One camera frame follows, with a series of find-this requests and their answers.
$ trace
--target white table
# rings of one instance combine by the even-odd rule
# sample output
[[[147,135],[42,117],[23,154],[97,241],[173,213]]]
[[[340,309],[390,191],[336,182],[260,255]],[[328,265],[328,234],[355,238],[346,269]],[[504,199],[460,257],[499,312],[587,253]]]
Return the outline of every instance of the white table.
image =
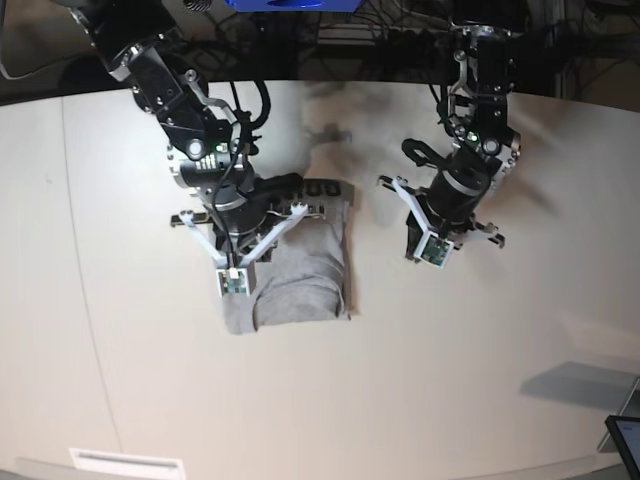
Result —
[[[129,92],[0,109],[9,132],[1,145],[13,152],[0,179],[5,219],[12,213],[0,258],[13,266],[0,293],[0,424],[7,409],[20,412],[14,429],[0,430],[8,452],[0,467],[12,468],[15,457],[69,464],[68,447],[181,458],[189,480],[552,479],[617,462],[595,451],[607,410],[632,378],[619,372],[640,368],[640,116],[513,96],[522,161],[480,210],[507,247],[469,244],[440,271],[404,260],[407,209],[375,186],[379,174],[428,181],[429,170],[402,154],[404,138],[447,152],[427,88],[269,88],[274,111],[258,171],[308,169],[359,188],[349,232],[352,322],[226,332],[210,260],[186,231],[168,226],[171,214],[197,203],[174,184],[166,138]],[[230,100],[228,85],[212,92]],[[257,113],[251,84],[240,96]],[[18,121],[18,113],[59,105],[38,129]],[[330,123],[352,142],[309,150],[304,128],[317,133]],[[33,175],[16,163],[25,142],[38,149],[24,159]],[[38,196],[47,171],[59,197]],[[20,188],[7,193],[7,185]],[[40,221],[16,227],[39,199]],[[45,242],[47,234],[61,240]],[[18,257],[11,248],[20,235],[42,244]],[[17,285],[30,285],[28,298],[61,300],[25,310]],[[38,350],[44,340],[9,335],[25,325],[48,340],[47,350]],[[37,365],[7,366],[36,351]],[[71,373],[60,359],[70,352]],[[80,379],[82,391],[65,384]],[[43,435],[51,419],[67,428],[47,424]]]

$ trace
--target wire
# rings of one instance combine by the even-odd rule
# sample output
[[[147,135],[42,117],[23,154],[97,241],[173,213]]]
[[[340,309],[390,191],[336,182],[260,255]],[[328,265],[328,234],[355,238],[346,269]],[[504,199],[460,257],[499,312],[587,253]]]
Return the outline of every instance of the wire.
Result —
[[[231,85],[231,93],[233,94],[233,101],[236,104],[236,110],[239,112],[240,111],[240,99],[238,98],[238,90],[236,89],[236,84],[235,84],[235,82],[229,82],[229,85]]]
[[[485,165],[485,163],[482,160],[482,158],[480,157],[480,155],[478,155],[478,152],[476,152],[473,148],[471,148],[469,145],[467,145],[467,142],[464,139],[459,139],[455,135],[455,129],[453,128],[453,124],[451,123],[451,119],[449,119],[445,115],[441,114],[441,112],[440,112],[440,106],[441,106],[442,102],[445,102],[448,99],[448,97],[446,95],[446,88],[443,85],[440,85],[441,91],[442,91],[442,99],[438,98],[438,94],[436,93],[436,90],[433,87],[433,82],[431,81],[431,76],[429,74],[429,71],[425,70],[425,74],[428,77],[428,84],[429,84],[429,90],[431,91],[431,95],[433,96],[433,99],[436,101],[436,113],[440,117],[440,121],[444,124],[445,129],[447,131],[451,132],[451,135],[453,135],[454,138],[458,139],[458,143],[460,144],[460,148],[465,150],[469,155],[471,155],[474,158],[474,160],[476,160],[476,163],[477,163],[476,166],[477,167],[482,167],[483,170],[484,170],[483,173],[487,173],[487,166]]]
[[[423,22],[429,23],[430,27],[433,30],[446,30],[446,26],[442,24],[443,22],[447,21],[448,15],[445,11],[439,12],[441,16],[432,16],[427,15],[426,13],[414,12],[410,10],[410,8],[405,8],[404,0],[391,0],[391,3],[393,3],[393,5],[401,12],[401,15],[391,24],[392,26],[403,22],[406,17],[413,17],[422,20]],[[439,3],[436,1],[432,4],[432,6],[434,5],[439,5]]]
[[[376,26],[380,27],[380,29],[383,31],[383,33],[385,32],[385,30],[387,29],[386,24],[379,23],[376,20],[373,20],[371,18],[365,17],[364,15],[373,15],[373,14],[367,14],[366,12],[365,13],[357,13],[357,14],[356,13],[352,13],[351,15],[349,15],[349,19],[351,19],[351,18],[359,18],[360,20],[364,20],[366,22],[373,23]]]
[[[333,70],[331,70],[331,68],[329,68],[329,65],[327,65],[327,62],[324,58],[318,58],[318,61],[320,62],[320,65],[322,65],[322,68],[324,68],[324,70],[329,74],[329,76],[333,81],[335,82],[340,81],[340,78],[334,73]]]
[[[267,210],[267,213],[269,215],[274,215],[274,216],[280,217],[280,218],[289,218],[289,217],[291,217],[291,215],[282,214],[280,212],[276,212],[275,210]],[[325,218],[325,216],[322,213],[308,213],[308,214],[305,215],[305,218]]]
[[[262,100],[262,110],[258,118],[250,123],[251,130],[258,130],[262,128],[271,114],[271,97],[269,96],[269,89],[264,80],[254,80],[258,92],[260,92],[260,100]]]
[[[607,73],[609,73],[611,70],[613,70],[615,67],[617,67],[618,65],[620,65],[621,63],[625,63],[628,60],[626,59],[621,59],[621,60],[617,60],[615,62],[613,62],[611,65],[609,65],[608,67],[604,68],[603,70],[601,70],[599,73],[597,73],[596,75],[594,75],[587,83],[585,83],[584,85],[578,85],[578,91],[576,92],[576,94],[574,95],[572,100],[580,100],[582,98],[582,93],[589,88],[591,85],[593,85],[593,83],[602,78],[604,75],[606,75]]]
[[[57,60],[53,60],[49,63],[45,63],[41,67],[38,67],[35,70],[32,70],[31,72],[23,73],[21,75],[11,75],[7,71],[6,67],[4,66],[4,63],[2,63],[2,37],[4,36],[4,19],[6,15],[6,10],[7,10],[7,0],[0,0],[0,74],[2,74],[5,80],[11,80],[11,81],[24,80],[25,78],[32,77],[34,75],[37,75],[40,72],[56,67],[58,65],[62,65],[71,60],[76,60],[78,58],[84,57],[87,54],[91,53],[91,52],[83,52],[83,53],[76,53],[74,55],[64,56]]]
[[[220,23],[218,24],[220,27],[222,27],[222,25],[224,25],[225,23],[227,23],[229,20],[233,20],[234,18],[236,18],[240,13],[239,12],[235,12],[232,13],[231,15],[229,15],[228,17],[223,18],[222,20],[220,20]]]
[[[374,13],[378,16],[378,18],[380,19],[380,26],[384,26],[384,29],[388,29],[388,25],[386,20],[384,19],[384,17],[382,16],[382,13],[380,13],[380,10],[378,10],[375,5],[373,4],[373,2],[371,0],[368,0],[368,5],[371,7],[371,9],[374,11]]]
[[[638,23],[638,21],[635,18],[633,18],[631,15],[629,15],[629,20],[631,20],[633,22],[633,24],[636,26],[636,28],[638,30],[640,30],[640,23]]]
[[[384,7],[384,1],[381,1],[381,2],[378,4],[378,6],[380,7],[380,10],[382,11],[382,13],[383,13],[384,15],[386,15],[386,16],[390,19],[390,21],[393,23],[394,18],[393,18],[393,17],[391,16],[391,14],[390,14],[389,12],[387,12],[387,10],[385,9],[385,7]]]
[[[216,184],[213,190],[213,196],[211,198],[211,209],[213,210],[212,213],[215,214],[215,220],[217,220],[218,223],[220,224],[220,228],[222,229],[225,239],[229,244],[229,248],[227,250],[227,263],[229,264],[229,266],[234,266],[234,267],[238,264],[238,255],[236,254],[236,249],[233,245],[233,242],[231,241],[231,233],[229,232],[229,227],[227,226],[227,222],[225,221],[224,218],[220,216],[220,212],[218,211],[216,201],[218,199],[218,195],[220,194],[220,190],[222,189],[222,184],[226,182],[227,179],[229,178],[229,175],[233,171],[233,167],[238,162],[238,158],[240,157],[240,152],[242,151],[243,148],[244,148],[244,143],[242,142],[242,139],[241,139],[236,151],[233,152],[233,155],[231,155],[231,161],[229,162],[229,166],[227,167],[224,174],[222,175],[222,178],[220,178],[220,181],[218,181],[218,183]]]

